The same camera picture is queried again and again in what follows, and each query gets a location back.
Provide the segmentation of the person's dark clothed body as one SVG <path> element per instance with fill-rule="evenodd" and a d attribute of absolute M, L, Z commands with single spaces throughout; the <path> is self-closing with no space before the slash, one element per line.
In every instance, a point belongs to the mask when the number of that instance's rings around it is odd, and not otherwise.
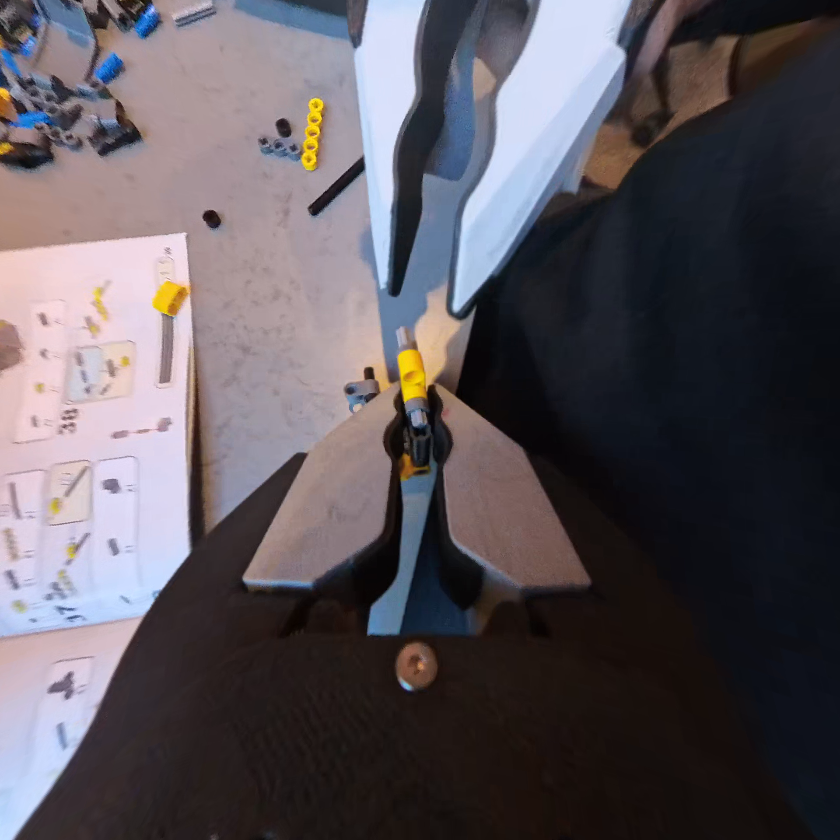
<path fill-rule="evenodd" d="M 535 225 L 462 393 L 688 602 L 784 797 L 838 838 L 838 31 Z"/>

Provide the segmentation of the yellow five-hole beam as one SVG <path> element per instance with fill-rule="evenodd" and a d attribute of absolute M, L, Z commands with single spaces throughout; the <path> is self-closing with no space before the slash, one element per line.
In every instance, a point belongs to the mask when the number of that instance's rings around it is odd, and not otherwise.
<path fill-rule="evenodd" d="M 319 148 L 322 136 L 324 102 L 320 98 L 311 98 L 304 126 L 301 165 L 306 172 L 314 172 L 319 166 Z"/>

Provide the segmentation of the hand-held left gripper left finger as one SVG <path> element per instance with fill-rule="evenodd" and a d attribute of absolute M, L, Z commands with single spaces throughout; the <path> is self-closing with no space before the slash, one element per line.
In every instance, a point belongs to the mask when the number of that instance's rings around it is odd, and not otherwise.
<path fill-rule="evenodd" d="M 403 519 L 400 388 L 387 387 L 309 451 L 243 575 L 251 592 L 383 595 Z"/>

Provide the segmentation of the pile of small brick pieces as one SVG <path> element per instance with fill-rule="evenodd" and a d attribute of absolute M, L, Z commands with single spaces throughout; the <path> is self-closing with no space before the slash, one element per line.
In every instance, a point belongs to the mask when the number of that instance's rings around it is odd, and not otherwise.
<path fill-rule="evenodd" d="M 98 157 L 142 142 L 140 129 L 111 85 L 125 64 L 102 50 L 99 34 L 109 25 L 122 33 L 150 35 L 161 17 L 152 2 L 77 2 L 97 37 L 99 54 L 89 77 L 69 87 L 34 69 L 40 16 L 37 1 L 1 2 L 1 164 L 33 171 L 55 159 L 55 148 L 91 148 Z"/>

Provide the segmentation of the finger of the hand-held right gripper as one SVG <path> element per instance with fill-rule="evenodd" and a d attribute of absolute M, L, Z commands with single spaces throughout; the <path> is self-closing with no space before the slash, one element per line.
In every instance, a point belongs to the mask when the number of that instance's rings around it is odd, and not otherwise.
<path fill-rule="evenodd" d="M 458 201 L 448 312 L 462 319 L 556 192 L 580 184 L 623 87 L 631 2 L 529 2 L 486 105 L 486 146 Z"/>
<path fill-rule="evenodd" d="M 380 287 L 403 289 L 423 212 L 427 163 L 445 122 L 461 2 L 353 2 L 371 233 Z"/>

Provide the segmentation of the small yellow axle assembly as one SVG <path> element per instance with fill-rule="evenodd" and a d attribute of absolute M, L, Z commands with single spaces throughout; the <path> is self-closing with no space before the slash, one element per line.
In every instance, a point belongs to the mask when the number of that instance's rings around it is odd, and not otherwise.
<path fill-rule="evenodd" d="M 430 471 L 434 437 L 423 356 L 412 330 L 400 327 L 395 335 L 404 417 L 399 471 L 401 480 L 406 481 Z"/>

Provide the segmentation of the short black axle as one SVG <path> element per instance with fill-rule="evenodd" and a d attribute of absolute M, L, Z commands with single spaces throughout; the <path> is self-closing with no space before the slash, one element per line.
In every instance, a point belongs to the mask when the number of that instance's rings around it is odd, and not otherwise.
<path fill-rule="evenodd" d="M 364 173 L 364 168 L 365 160 L 361 156 L 308 206 L 309 216 L 320 215 Z"/>

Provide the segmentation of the instruction booklet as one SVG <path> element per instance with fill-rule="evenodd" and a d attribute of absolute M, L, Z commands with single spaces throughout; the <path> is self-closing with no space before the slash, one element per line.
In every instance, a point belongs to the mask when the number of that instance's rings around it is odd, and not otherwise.
<path fill-rule="evenodd" d="M 185 234 L 2 252 L 2 838 L 96 716 L 189 554 Z"/>

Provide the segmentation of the grey curved panel piece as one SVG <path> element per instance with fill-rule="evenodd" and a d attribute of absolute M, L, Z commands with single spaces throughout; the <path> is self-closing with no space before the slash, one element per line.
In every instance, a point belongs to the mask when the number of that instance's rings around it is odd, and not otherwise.
<path fill-rule="evenodd" d="M 69 87 L 85 81 L 99 54 L 97 37 L 77 2 L 37 1 L 40 16 L 34 69 Z"/>

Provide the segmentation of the black office chair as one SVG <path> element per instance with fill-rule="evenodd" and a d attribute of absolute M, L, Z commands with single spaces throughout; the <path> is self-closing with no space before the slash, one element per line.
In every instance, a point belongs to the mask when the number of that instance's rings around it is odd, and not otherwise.
<path fill-rule="evenodd" d="M 630 122 L 630 139 L 646 149 L 673 123 L 710 110 L 732 97 L 732 72 L 741 37 L 703 38 L 666 48 L 649 74 L 654 106 Z"/>

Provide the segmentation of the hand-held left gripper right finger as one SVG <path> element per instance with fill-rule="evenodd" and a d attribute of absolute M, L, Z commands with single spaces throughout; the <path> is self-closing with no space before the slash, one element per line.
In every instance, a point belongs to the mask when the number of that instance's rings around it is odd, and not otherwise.
<path fill-rule="evenodd" d="M 451 600 L 468 610 L 589 590 L 522 446 L 441 385 L 433 403 L 439 574 Z"/>

